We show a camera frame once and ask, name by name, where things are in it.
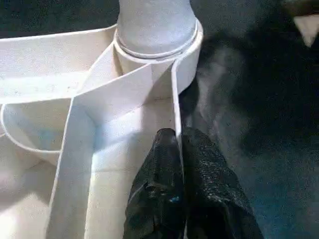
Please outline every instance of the black object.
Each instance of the black object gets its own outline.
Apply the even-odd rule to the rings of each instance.
[[[183,179],[175,132],[157,132],[136,175],[126,209],[124,239],[181,239],[185,227]]]
[[[183,131],[188,239],[263,238],[237,176],[201,131]]]

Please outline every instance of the white plastic compartment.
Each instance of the white plastic compartment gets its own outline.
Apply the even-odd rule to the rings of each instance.
[[[56,165],[70,99],[3,105],[1,124],[18,147]]]
[[[115,28],[0,39],[0,103],[73,96]]]
[[[44,238],[56,168],[40,161],[0,136],[1,239]]]
[[[157,89],[148,64],[74,98],[51,199],[48,239],[122,237],[131,183],[156,132],[180,123],[172,87],[165,86],[169,89]],[[168,91],[169,97],[153,94]]]

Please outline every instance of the dark gray floor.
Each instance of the dark gray floor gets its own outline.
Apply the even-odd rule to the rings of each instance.
[[[319,238],[315,54],[278,1],[192,5],[212,39],[201,73],[181,96],[184,125],[219,142],[265,238]],[[2,1],[0,37],[107,27],[117,14],[117,0]]]

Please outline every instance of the white cylindrical pipe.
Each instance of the white cylindrical pipe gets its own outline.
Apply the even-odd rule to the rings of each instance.
[[[196,18],[189,0],[119,0],[118,38],[142,58],[172,55],[191,44]]]

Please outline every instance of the white pipe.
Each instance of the white pipe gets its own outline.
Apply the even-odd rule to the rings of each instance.
[[[118,38],[137,57],[172,55],[196,35],[196,18],[189,0],[119,0]]]

